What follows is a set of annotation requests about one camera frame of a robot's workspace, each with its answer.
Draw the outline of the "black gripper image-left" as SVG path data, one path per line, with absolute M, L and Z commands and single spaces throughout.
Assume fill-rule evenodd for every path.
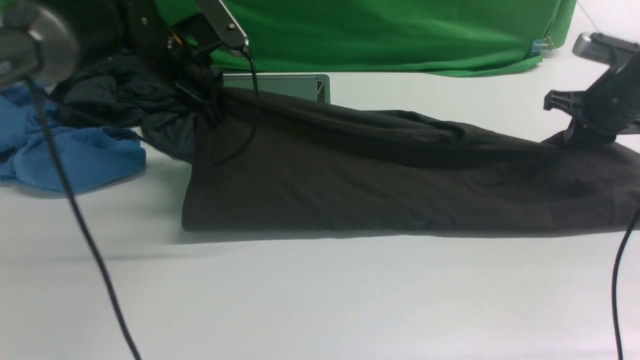
M 208 51 L 221 46 L 221 40 L 202 14 L 180 20 L 169 30 L 166 48 L 176 97 L 205 120 L 219 121 L 217 99 L 222 74 L 211 68 L 213 60 Z

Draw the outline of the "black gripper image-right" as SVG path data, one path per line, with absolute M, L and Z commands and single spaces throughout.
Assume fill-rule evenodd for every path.
M 571 117 L 563 132 L 567 148 L 612 144 L 619 135 L 639 134 L 640 71 L 637 64 L 612 66 L 584 91 L 551 90 L 544 97 L 546 111 Z

